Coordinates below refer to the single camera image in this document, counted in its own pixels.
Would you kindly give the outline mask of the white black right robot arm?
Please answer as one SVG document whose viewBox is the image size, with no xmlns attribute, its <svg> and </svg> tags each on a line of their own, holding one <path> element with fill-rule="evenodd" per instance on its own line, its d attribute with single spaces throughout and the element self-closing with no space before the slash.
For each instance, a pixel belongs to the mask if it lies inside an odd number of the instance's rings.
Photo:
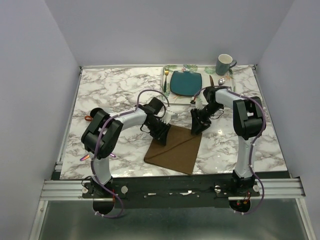
<svg viewBox="0 0 320 240">
<path fill-rule="evenodd" d="M 255 177 L 255 142 L 266 128 L 266 116 L 261 99 L 257 96 L 247 97 L 231 90 L 228 86 L 209 86 L 201 89 L 207 102 L 206 106 L 191 98 L 195 106 L 190 113 L 192 118 L 191 134 L 199 135 L 211 126 L 211 116 L 228 107 L 233 111 L 233 129 L 238 136 L 237 162 L 232 173 L 234 180 L 230 191 L 241 196 L 248 190 L 246 181 Z"/>
</svg>

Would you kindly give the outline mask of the brown cloth napkin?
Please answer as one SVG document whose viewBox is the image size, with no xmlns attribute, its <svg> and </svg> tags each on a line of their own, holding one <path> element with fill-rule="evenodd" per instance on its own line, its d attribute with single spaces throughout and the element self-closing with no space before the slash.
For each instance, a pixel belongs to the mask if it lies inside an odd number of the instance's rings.
<svg viewBox="0 0 320 240">
<path fill-rule="evenodd" d="M 190 129 L 173 125 L 166 145 L 152 140 L 143 160 L 147 164 L 192 175 L 201 139 L 202 134 L 192 135 Z"/>
</svg>

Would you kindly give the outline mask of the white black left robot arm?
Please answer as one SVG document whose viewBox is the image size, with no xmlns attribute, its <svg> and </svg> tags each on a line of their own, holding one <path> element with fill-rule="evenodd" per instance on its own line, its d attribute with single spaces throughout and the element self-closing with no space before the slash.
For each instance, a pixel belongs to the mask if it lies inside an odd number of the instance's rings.
<svg viewBox="0 0 320 240">
<path fill-rule="evenodd" d="M 91 122 L 84 131 L 81 142 L 91 158 L 92 178 L 96 182 L 93 191 L 104 198 L 111 191 L 109 158 L 121 132 L 135 126 L 147 127 L 148 134 L 165 146 L 171 128 L 171 114 L 161 100 L 153 97 L 147 104 L 137 103 L 133 110 L 114 113 L 96 107 L 89 116 Z"/>
</svg>

